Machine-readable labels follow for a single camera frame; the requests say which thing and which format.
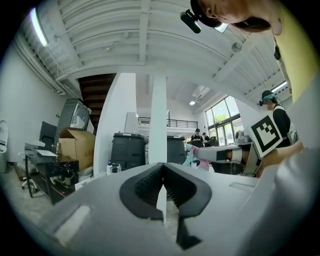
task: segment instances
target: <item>metal railing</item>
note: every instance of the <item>metal railing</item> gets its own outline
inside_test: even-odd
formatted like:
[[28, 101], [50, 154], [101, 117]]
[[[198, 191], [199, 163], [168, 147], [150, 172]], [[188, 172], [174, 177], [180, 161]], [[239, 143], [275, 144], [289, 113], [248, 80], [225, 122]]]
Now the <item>metal railing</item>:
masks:
[[[140, 126], [150, 126], [151, 118], [150, 117], [139, 117], [138, 124]], [[175, 120], [175, 119], [167, 119], [166, 120], [167, 127], [178, 127], [178, 128], [191, 128], [197, 129], [198, 122], [196, 121], [187, 121], [187, 120]]]

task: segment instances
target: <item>concrete floor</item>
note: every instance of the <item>concrete floor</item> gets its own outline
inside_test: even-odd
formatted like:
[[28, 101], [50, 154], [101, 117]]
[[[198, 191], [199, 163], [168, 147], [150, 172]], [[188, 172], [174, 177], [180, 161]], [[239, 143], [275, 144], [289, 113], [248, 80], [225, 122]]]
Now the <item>concrete floor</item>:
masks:
[[[19, 180], [13, 166], [10, 166], [6, 173], [0, 174], [0, 185], [15, 212], [23, 215], [36, 225], [41, 217], [53, 207], [49, 198], [42, 191], [33, 194], [33, 198], [31, 198], [28, 189], [21, 188], [22, 182]], [[165, 227], [168, 235], [175, 242], [178, 228], [178, 212], [171, 200], [167, 201]]]

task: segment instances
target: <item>balcony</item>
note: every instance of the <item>balcony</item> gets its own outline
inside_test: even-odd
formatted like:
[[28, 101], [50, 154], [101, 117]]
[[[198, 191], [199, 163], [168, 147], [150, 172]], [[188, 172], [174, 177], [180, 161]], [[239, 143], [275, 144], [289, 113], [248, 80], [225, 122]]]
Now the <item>balcony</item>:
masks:
[[[148, 136], [150, 130], [150, 123], [150, 117], [139, 117], [138, 132], [145, 136]], [[166, 127], [167, 135], [190, 137], [195, 133], [195, 130], [198, 128], [198, 122], [188, 120], [167, 119]]]

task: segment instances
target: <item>bottle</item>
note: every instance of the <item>bottle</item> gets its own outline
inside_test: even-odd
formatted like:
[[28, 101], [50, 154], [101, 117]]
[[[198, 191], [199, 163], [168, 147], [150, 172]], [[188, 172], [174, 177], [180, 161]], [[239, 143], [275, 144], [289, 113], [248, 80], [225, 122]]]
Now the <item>bottle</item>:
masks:
[[108, 165], [106, 166], [106, 175], [111, 175], [112, 173], [112, 163], [109, 161]]

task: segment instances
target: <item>cardboard box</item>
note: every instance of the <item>cardboard box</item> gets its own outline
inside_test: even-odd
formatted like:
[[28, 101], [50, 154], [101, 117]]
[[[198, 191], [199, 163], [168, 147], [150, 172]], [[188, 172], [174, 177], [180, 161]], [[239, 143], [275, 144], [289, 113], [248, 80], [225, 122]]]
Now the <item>cardboard box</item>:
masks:
[[79, 171], [94, 165], [96, 136], [88, 131], [66, 127], [60, 132], [59, 150], [62, 155], [77, 159]]

